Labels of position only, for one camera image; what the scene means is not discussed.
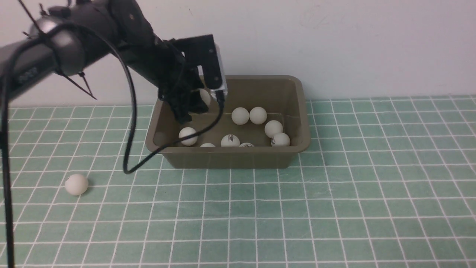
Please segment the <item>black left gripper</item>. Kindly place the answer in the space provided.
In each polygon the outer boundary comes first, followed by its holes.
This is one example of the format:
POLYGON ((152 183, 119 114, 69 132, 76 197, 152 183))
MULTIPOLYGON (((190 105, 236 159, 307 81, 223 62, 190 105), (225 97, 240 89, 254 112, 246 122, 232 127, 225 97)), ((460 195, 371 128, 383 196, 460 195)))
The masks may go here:
POLYGON ((158 88, 158 99, 169 105, 179 124, 190 122, 190 113, 208 111, 198 92, 204 83, 177 47, 177 39, 129 44, 129 67, 158 88))

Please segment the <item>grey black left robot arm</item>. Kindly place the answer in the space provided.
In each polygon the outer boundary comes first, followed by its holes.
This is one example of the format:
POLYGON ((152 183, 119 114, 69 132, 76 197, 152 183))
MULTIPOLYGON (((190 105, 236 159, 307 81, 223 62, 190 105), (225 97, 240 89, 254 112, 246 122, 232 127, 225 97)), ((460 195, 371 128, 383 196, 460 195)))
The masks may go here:
POLYGON ((162 40, 135 0, 78 0, 42 11, 26 40, 1 48, 1 104, 50 74, 82 74, 111 53, 158 88, 181 124, 207 112, 201 88, 225 86, 213 35, 162 40))

